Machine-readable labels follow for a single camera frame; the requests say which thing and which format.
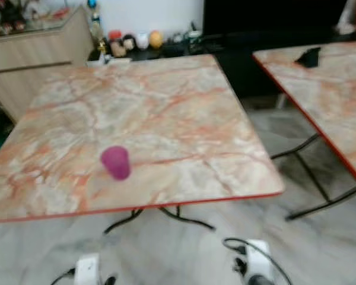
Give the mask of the marble pattern folding table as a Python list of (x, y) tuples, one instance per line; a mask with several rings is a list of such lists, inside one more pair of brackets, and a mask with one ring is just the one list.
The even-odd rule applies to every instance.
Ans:
[[(316, 47), (322, 47), (318, 67), (304, 68), (295, 63), (303, 52)], [(356, 180), (356, 42), (259, 50), (252, 57), (316, 130), (302, 144), (273, 155), (274, 159), (293, 156), (325, 200), (317, 207), (289, 214), (286, 221), (309, 216), (352, 198), (356, 195), (356, 186), (331, 198), (300, 152), (321, 138)]]
[[(128, 179), (113, 179), (100, 162), (112, 146), (129, 152)], [(51, 74), (0, 148), (0, 223), (284, 190), (212, 55)]]

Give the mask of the small black object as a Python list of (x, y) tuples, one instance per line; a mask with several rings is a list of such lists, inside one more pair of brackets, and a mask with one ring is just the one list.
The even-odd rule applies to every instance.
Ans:
[(319, 66), (319, 52), (321, 51), (322, 47), (313, 47), (307, 49), (303, 52), (300, 57), (295, 60), (295, 63), (303, 66), (304, 68), (315, 68)]

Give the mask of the black television console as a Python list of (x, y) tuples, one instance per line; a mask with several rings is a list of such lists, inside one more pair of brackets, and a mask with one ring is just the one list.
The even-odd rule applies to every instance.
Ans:
[(127, 52), (125, 57), (135, 62), (186, 55), (213, 55), (237, 97), (267, 97), (280, 93), (280, 88), (253, 59), (252, 54), (255, 51), (354, 41), (356, 32), (339, 35), (332, 28), (303, 30), (299, 33), (257, 31), (203, 36), (197, 45), (189, 45), (187, 40), (183, 40), (178, 43), (165, 43), (159, 49), (135, 48)]

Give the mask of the black television screen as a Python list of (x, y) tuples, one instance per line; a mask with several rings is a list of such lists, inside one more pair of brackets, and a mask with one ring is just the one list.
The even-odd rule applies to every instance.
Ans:
[(347, 0), (205, 0), (205, 35), (319, 29), (337, 24)]

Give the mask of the orange egg figurine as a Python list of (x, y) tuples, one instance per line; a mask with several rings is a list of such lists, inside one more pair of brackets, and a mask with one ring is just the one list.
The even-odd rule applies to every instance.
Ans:
[(159, 30), (153, 30), (149, 33), (148, 43), (151, 49), (159, 49), (163, 45), (163, 35)]

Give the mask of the white egg figurine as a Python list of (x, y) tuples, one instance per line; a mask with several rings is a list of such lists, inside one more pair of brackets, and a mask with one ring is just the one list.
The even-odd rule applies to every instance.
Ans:
[(150, 36), (148, 33), (138, 33), (135, 36), (135, 43), (138, 49), (146, 50), (150, 46)]

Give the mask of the purple plastic cup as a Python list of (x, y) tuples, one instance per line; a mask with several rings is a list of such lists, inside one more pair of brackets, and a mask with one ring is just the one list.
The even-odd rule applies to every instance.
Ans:
[(129, 152), (122, 146), (112, 146), (100, 155), (100, 162), (116, 181), (128, 179), (131, 174)]

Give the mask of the dark brown figurine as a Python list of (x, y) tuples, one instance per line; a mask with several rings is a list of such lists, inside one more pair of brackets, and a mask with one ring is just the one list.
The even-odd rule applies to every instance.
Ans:
[(132, 34), (126, 34), (123, 37), (123, 47), (126, 49), (126, 51), (131, 51), (136, 48), (136, 40), (135, 36)]

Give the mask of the small white flat object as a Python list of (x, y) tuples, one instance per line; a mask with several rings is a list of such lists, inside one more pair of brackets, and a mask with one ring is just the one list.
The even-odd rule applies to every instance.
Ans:
[(129, 58), (116, 59), (116, 58), (107, 58), (107, 59), (97, 59), (94, 61), (86, 62), (87, 67), (101, 67), (105, 65), (116, 65), (116, 64), (129, 64), (132, 62)]

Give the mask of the tall trophy with blue top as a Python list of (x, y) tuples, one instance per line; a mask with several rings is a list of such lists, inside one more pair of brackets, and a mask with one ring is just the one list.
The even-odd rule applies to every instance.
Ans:
[(90, 31), (94, 40), (95, 46), (101, 55), (107, 52), (107, 41), (104, 36), (104, 31), (100, 25), (100, 12), (97, 0), (86, 1), (90, 12)]

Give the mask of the light wooden cabinet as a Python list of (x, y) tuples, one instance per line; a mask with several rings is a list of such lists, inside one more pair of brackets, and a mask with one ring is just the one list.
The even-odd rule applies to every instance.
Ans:
[(46, 30), (0, 36), (0, 106), (19, 120), (52, 73), (86, 65), (93, 51), (88, 14), (78, 6)]

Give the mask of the dark figurine group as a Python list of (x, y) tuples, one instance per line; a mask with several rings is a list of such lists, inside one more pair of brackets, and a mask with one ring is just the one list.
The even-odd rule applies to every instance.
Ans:
[(27, 24), (23, 12), (23, 0), (0, 0), (0, 34), (23, 32)]

